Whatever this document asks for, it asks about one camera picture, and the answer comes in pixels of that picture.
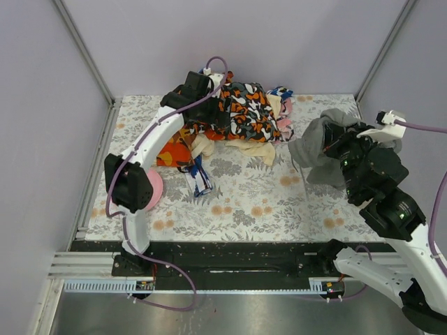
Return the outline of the black orange white patterned cloth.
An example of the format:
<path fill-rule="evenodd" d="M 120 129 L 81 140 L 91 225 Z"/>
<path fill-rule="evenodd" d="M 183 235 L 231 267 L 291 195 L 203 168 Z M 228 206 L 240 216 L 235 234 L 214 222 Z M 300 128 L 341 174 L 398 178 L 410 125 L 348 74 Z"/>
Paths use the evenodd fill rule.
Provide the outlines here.
<path fill-rule="evenodd" d="M 272 107 L 259 83 L 230 82 L 221 88 L 214 123 L 189 121 L 184 126 L 192 134 L 205 134 L 211 140 L 274 142 L 281 133 Z"/>

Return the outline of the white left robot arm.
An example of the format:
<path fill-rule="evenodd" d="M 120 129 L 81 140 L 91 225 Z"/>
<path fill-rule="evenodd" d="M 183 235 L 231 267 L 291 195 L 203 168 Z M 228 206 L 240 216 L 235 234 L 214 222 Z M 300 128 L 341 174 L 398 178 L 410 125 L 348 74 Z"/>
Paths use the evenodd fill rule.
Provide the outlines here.
<path fill-rule="evenodd" d="M 184 84 L 161 99 L 155 116 L 136 140 L 121 154 L 105 157 L 105 212 L 109 218 L 121 218 L 122 248 L 127 253 L 154 261 L 144 255 L 150 245 L 145 207 L 154 193 L 147 174 L 162 148 L 188 121 L 214 122 L 227 77 L 227 72 L 213 73 L 210 68 L 189 72 Z"/>

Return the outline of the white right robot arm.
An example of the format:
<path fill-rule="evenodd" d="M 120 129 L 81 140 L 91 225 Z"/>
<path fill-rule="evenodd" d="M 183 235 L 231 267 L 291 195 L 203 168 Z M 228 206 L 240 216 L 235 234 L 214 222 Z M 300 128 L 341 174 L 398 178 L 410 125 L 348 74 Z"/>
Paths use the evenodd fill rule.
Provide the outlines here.
<path fill-rule="evenodd" d="M 349 203 L 360 208 L 366 224 L 394 249 L 410 273 L 392 271 L 336 239 L 326 244 L 321 257 L 340 274 L 392 300 L 423 332 L 445 334 L 446 264 L 435 255 L 425 215 L 398 187 L 409 171 L 393 149 L 373 138 L 374 132 L 374 127 L 364 123 L 327 125 L 322 152 L 339 163 Z"/>

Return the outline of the grey cloth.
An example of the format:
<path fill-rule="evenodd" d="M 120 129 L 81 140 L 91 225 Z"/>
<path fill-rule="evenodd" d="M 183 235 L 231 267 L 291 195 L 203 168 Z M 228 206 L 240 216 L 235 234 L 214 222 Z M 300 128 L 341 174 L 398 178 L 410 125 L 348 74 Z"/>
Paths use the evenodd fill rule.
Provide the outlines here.
<path fill-rule="evenodd" d="M 349 198 L 360 195 L 368 200 L 377 192 L 392 193 L 408 177 L 409 171 L 398 156 L 401 140 L 374 142 L 376 146 L 367 156 L 371 174 L 342 174 L 339 161 L 323 153 L 324 126 L 327 124 L 350 126 L 365 123 L 339 109 L 325 110 L 310 122 L 302 137 L 288 143 L 293 161 L 311 170 L 307 178 L 309 183 L 344 189 Z"/>

